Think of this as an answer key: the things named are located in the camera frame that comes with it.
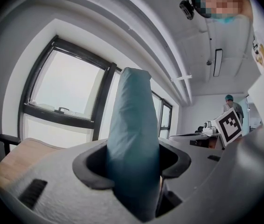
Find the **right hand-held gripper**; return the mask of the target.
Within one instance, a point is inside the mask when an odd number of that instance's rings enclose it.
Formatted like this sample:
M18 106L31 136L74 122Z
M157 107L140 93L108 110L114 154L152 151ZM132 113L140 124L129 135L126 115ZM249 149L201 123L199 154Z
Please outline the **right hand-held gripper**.
M216 119L206 121L202 133L213 137L220 135L223 147L242 135L242 124L234 108L230 108Z

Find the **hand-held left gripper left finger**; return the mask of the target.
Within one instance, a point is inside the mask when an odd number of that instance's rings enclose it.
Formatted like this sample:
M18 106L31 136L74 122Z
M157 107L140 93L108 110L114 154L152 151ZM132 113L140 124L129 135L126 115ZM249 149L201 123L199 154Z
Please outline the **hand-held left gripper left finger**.
M54 151L31 166L3 190L3 199L27 224L138 224L114 196L113 191L93 190L75 176L73 160L105 140ZM34 208L27 208L18 198L34 180L47 182Z

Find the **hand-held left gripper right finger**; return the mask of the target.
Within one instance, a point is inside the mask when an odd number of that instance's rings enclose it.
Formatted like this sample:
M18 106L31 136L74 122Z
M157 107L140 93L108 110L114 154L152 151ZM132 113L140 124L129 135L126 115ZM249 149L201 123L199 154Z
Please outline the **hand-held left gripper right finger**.
M264 127L228 145L207 179L159 221L264 221Z

